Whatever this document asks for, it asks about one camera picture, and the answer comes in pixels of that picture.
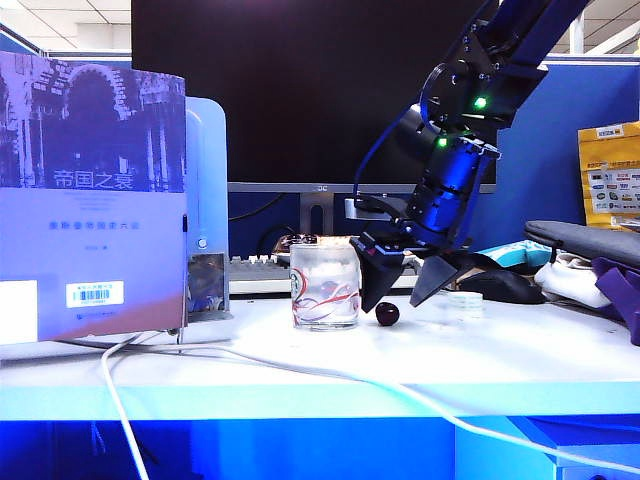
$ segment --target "gray cushion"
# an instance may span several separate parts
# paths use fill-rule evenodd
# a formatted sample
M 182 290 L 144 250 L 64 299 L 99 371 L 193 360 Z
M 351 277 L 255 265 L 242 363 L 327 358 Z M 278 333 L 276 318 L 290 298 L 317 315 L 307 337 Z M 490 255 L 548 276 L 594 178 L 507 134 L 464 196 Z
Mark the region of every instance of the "gray cushion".
M 527 238 L 543 245 L 589 259 L 605 257 L 631 267 L 640 267 L 640 234 L 636 232 L 543 220 L 527 222 L 524 231 Z

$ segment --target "white desk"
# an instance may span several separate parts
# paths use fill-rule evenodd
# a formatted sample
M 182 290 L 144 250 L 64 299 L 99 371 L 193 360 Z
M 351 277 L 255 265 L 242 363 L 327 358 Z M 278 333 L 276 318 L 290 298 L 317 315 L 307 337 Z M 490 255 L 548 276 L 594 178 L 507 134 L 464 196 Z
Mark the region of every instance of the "white desk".
M 371 312 L 342 332 L 293 328 L 286 299 L 236 300 L 233 320 L 193 324 L 185 341 L 232 334 L 225 345 L 236 350 L 416 386 L 458 415 L 640 412 L 640 348 L 616 323 L 494 302 L 485 302 L 483 320 L 460 322 L 447 320 L 445 294 L 417 309 L 406 297 L 386 300 L 400 308 L 396 325 L 379 327 Z M 54 343 L 0 347 L 0 420 L 117 419 L 100 353 Z M 433 415 L 373 385 L 236 359 L 127 354 L 111 365 L 137 420 Z

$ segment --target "barcode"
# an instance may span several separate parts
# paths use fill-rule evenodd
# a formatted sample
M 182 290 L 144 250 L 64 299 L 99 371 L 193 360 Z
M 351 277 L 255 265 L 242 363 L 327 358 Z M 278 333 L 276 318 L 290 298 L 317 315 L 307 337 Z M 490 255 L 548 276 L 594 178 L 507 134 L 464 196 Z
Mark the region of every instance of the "barcode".
M 65 295 L 67 308 L 122 305 L 124 303 L 124 282 L 109 280 L 68 283 Z
M 109 290 L 83 290 L 81 292 L 74 292 L 74 300 L 105 300 L 109 298 Z

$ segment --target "white label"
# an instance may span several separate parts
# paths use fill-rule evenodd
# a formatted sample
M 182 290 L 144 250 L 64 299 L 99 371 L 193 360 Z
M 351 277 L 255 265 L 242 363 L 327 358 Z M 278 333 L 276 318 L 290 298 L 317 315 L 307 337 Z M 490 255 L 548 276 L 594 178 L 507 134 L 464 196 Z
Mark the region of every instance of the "white label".
M 622 128 L 622 125 L 610 125 L 608 127 L 596 128 L 596 137 L 598 139 L 624 137 L 624 128 Z
M 38 341 L 38 282 L 0 281 L 0 344 Z
M 67 308 L 121 305 L 123 303 L 123 281 L 67 284 Z

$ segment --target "ceiling light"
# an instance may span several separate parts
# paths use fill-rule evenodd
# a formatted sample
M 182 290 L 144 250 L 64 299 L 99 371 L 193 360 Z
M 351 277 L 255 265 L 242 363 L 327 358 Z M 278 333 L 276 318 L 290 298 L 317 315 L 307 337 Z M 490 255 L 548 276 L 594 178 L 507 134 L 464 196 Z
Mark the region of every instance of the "ceiling light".
M 24 10 L 24 6 L 18 0 L 0 0 L 0 8 L 6 10 Z

